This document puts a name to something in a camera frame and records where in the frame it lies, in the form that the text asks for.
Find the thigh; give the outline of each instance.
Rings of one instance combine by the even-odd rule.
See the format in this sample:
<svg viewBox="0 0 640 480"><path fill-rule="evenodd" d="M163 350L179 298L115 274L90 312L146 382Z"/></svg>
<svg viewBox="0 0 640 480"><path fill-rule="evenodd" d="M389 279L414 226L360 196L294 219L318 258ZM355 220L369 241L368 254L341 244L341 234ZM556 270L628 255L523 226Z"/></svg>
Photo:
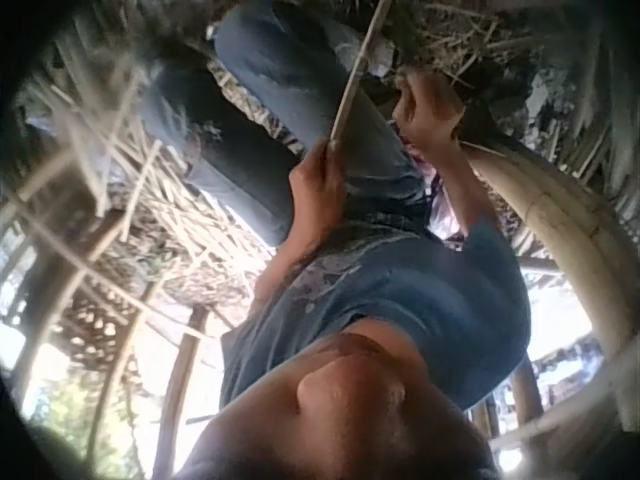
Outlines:
<svg viewBox="0 0 640 480"><path fill-rule="evenodd" d="M187 183L227 205L268 245L284 241L297 159L224 98L205 68L164 66L141 114L147 130L192 165Z"/></svg>
<svg viewBox="0 0 640 480"><path fill-rule="evenodd" d="M310 148L331 130L348 72L299 7L248 2L223 19L216 51L225 67ZM422 175L373 103L359 92L347 125L350 193L424 203Z"/></svg>

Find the blue jeans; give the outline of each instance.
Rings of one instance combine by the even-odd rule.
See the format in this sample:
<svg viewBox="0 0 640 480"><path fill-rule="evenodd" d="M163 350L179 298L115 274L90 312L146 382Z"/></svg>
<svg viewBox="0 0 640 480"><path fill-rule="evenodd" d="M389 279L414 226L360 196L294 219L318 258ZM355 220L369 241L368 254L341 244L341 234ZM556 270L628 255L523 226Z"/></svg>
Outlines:
<svg viewBox="0 0 640 480"><path fill-rule="evenodd" d="M277 1L232 9L219 25L220 61L310 149L328 136L348 72L327 46L322 19ZM230 207L267 244L287 237L293 218L290 170L298 159L222 95L206 68L172 64L144 95L148 131L199 161L185 181ZM402 142L362 92L346 129L346 216L399 215L424 225L424 180Z"/></svg>

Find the bamboo hut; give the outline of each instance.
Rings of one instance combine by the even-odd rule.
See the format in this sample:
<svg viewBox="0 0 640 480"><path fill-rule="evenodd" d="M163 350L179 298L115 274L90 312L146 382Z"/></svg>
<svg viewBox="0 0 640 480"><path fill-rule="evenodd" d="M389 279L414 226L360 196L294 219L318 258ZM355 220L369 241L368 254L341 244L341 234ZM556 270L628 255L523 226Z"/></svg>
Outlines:
<svg viewBox="0 0 640 480"><path fill-rule="evenodd" d="M235 2L198 2L189 9L185 3L97 1L79 12L43 51L4 126L13 140L3 154L14 161L3 175L7 258L0 279L15 294L2 320L26 338L9 379L15 400L24 399L44 344L105 374L87 444L93 468L114 389L124 381L140 388L131 346L146 322L179 352L162 409L154 478L173 468L189 372L194 362L208 361L198 349L216 341L211 332L244 320L272 252L224 205L187 188L187 160L145 131L136 114L145 78L132 54L140 37L149 31L182 36L210 56L211 74L232 102L294 152L301 150L224 71L205 40L207 27ZM356 28L375 5L355 2L362 3L356 10L348 1L307 3L333 9ZM563 61L579 72L571 108L544 124L538 117L525 120L537 122L530 148L517 141L524 135L519 127L505 120L517 112L505 113L487 98L470 106L460 135L491 188L529 287L571 285L606 357L591 384L546 412L525 362L512 378L520 428L500 436L490 400L474 410L474 422L496 451L534 445L548 471L579 472L590 449L606 441L602 432L640 430L634 407L640 402L640 97L621 46L586 12L590 28L578 31L566 18L573 12L567 9L577 7L551 2L554 10L545 14L555 23L541 33L514 24L500 2L493 2L497 10L482 9L483 3L396 5L384 32L407 60L449 75L473 100L483 81L480 65L500 68L522 56L542 62L558 44L570 51L572 59ZM516 3L535 11L540 2ZM401 35L397 25L411 34ZM383 101L377 103L382 108ZM191 320L158 307L162 296L193 309Z"/></svg>

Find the man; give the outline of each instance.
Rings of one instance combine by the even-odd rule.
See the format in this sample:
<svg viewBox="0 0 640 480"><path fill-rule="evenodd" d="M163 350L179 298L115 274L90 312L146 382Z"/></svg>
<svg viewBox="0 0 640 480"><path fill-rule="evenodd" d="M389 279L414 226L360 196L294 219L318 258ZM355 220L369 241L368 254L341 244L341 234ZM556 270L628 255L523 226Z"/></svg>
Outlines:
<svg viewBox="0 0 640 480"><path fill-rule="evenodd" d="M180 479L495 478L465 419L523 357L527 294L452 130L457 99L409 70L394 119L443 178L461 252L424 228L422 175L372 103L324 138L347 71L322 19L279 2L232 10L218 57L305 145L298 163L222 96L197 58L164 57L147 128L184 152L187 181L278 250L249 319L222 339L220 413Z"/></svg>

